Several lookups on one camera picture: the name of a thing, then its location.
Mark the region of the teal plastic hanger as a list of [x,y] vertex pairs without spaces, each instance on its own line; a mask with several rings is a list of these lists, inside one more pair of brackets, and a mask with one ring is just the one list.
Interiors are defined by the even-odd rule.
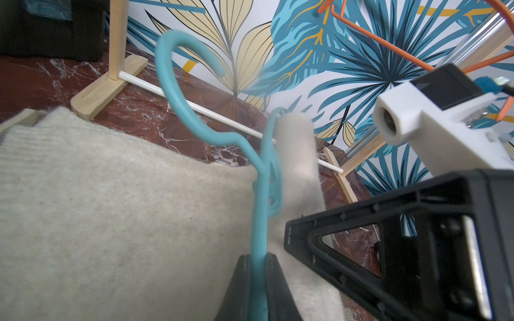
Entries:
[[221,76],[223,68],[206,45],[184,32],[164,33],[157,42],[155,63],[161,88],[178,119],[199,139],[217,147],[236,145],[246,155],[258,176],[254,183],[254,209],[250,243],[250,296],[249,320],[267,320],[269,308],[266,297],[265,258],[267,254],[268,219],[282,207],[282,169],[273,144],[273,132],[277,118],[285,115],[284,108],[272,112],[263,134],[260,152],[236,132],[217,132],[204,124],[189,106],[176,80],[172,53],[178,48],[189,49]]

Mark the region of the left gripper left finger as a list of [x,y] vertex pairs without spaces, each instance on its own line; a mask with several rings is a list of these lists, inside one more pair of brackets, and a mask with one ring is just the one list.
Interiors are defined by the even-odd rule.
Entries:
[[250,302],[251,257],[241,255],[215,321],[247,321]]

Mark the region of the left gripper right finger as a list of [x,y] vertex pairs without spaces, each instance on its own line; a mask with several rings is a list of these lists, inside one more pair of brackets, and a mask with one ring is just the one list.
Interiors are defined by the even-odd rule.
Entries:
[[302,321],[276,255],[266,254],[266,300],[269,321]]

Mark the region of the orange plastic hanger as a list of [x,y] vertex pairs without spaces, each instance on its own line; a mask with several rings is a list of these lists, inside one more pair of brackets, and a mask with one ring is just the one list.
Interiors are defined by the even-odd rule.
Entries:
[[[497,13],[500,14],[500,16],[504,19],[504,22],[509,27],[511,33],[513,33],[513,13],[507,7],[507,5],[504,4],[502,1],[497,1],[497,0],[490,0],[490,1],[487,1],[487,3]],[[432,70],[435,69],[435,67],[433,67],[433,66],[425,63],[424,61],[414,57],[413,55],[409,54],[408,52],[405,52],[404,50],[396,47],[395,45],[389,43],[388,41],[382,39],[381,37],[378,37],[375,34],[373,34],[371,32],[368,32],[364,28],[362,28],[362,27],[360,27],[360,26],[350,22],[349,20],[345,19],[344,16],[343,16],[344,12],[345,12],[345,6],[346,6],[346,1],[344,1],[343,5],[341,6],[341,13],[337,14],[335,12],[333,1],[322,1],[321,5],[319,5],[317,7],[317,13],[318,14],[322,14],[327,9],[329,9],[330,14],[334,18],[336,18],[337,20],[343,22],[346,26],[356,30],[357,32],[360,32],[360,33],[364,34],[364,36],[367,36],[367,37],[371,38],[374,41],[377,41],[377,43],[379,43],[383,47],[391,50],[392,52],[396,53],[397,55],[403,57],[404,59],[406,59],[406,60],[408,60],[410,62],[412,62],[414,65],[416,65],[418,67],[421,67],[422,69],[424,69],[426,71],[432,71]],[[508,58],[511,58],[511,57],[513,57],[513,50],[511,50],[510,52],[503,53],[501,55],[495,56],[495,57],[490,58],[488,60],[483,60],[483,61],[481,61],[481,62],[479,62],[479,63],[477,63],[475,65],[469,66],[467,68],[464,68],[463,72],[465,74],[468,74],[468,73],[474,72],[476,70],[479,70],[481,68],[484,68],[484,67],[496,64],[496,63],[501,62],[503,60],[507,60]]]

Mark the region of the beige knitted scarf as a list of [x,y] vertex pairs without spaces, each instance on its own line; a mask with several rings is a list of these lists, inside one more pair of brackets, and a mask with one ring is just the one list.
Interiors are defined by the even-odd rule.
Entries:
[[2,320],[213,320],[250,249],[254,167],[57,108],[1,141]]

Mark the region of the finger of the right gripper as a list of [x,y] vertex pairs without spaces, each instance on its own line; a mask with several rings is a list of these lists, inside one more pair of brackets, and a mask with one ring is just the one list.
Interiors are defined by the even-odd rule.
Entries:
[[[379,274],[323,241],[374,224]],[[381,320],[512,320],[513,172],[457,171],[294,219],[284,247]]]

